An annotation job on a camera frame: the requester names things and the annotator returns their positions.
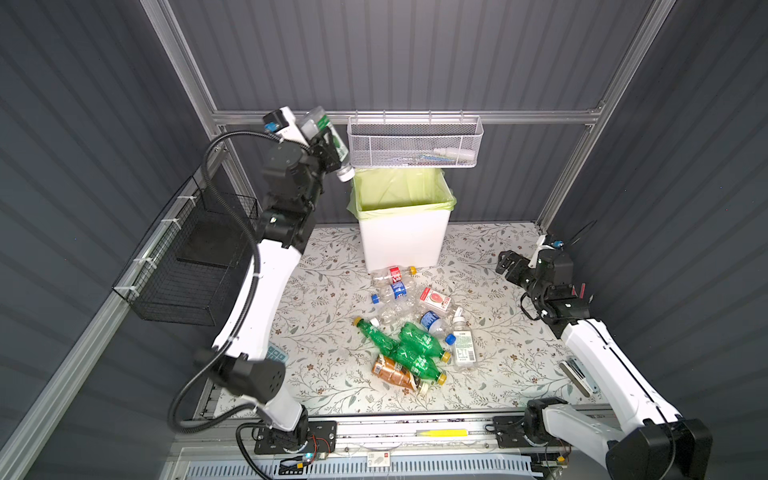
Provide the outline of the clear bottle green cap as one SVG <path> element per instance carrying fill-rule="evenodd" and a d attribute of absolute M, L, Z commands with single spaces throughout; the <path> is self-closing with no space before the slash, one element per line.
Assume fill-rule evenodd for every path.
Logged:
<path fill-rule="evenodd" d="M 324 172 L 336 173 L 343 183 L 354 178 L 355 169 L 349 160 L 349 149 L 322 107 L 310 110 L 299 120 L 298 126 Z"/>

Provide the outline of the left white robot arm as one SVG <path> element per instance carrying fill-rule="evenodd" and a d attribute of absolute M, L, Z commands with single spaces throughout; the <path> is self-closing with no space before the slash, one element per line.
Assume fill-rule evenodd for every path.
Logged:
<path fill-rule="evenodd" d="M 181 400 L 191 388 L 185 384 L 167 414 L 168 425 L 177 433 L 199 433 L 243 411 L 256 412 L 270 428 L 296 435 L 305 431 L 307 410 L 284 385 L 285 365 L 269 359 L 267 350 L 284 289 L 315 226 L 314 211 L 324 178 L 341 168 L 343 158 L 338 150 L 344 144 L 330 127 L 302 134 L 299 140 L 252 130 L 245 134 L 275 144 L 265 170 L 272 204 L 251 222 L 224 199 L 209 171 L 202 172 L 209 195 L 244 234 L 250 259 L 231 317 L 191 380 L 207 376 L 246 401 L 210 420 L 185 426 L 178 416 Z"/>

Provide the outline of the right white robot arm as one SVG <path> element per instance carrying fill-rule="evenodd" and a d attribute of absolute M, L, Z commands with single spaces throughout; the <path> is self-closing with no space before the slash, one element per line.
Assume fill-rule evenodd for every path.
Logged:
<path fill-rule="evenodd" d="M 613 479 L 703 479 L 713 446 L 710 430 L 686 419 L 654 389 L 590 313 L 573 282 L 573 261 L 562 248 L 541 245 L 532 258 L 500 253 L 497 273 L 522 288 L 533 320 L 546 324 L 594 380 L 620 424 L 609 427 L 559 397 L 531 400 L 523 431 L 533 445 L 566 442 Z"/>

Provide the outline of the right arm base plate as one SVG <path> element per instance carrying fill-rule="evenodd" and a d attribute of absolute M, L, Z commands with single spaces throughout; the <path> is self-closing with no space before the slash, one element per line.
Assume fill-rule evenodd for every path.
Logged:
<path fill-rule="evenodd" d="M 543 447 L 547 444 L 541 420 L 529 413 L 494 416 L 489 430 L 502 449 Z"/>

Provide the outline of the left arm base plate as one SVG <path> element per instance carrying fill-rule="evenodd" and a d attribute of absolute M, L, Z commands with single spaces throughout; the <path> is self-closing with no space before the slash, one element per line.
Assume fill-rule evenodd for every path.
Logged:
<path fill-rule="evenodd" d="M 253 452 L 257 455 L 333 453 L 337 430 L 337 422 L 318 420 L 301 420 L 291 432 L 259 426 L 252 433 Z"/>

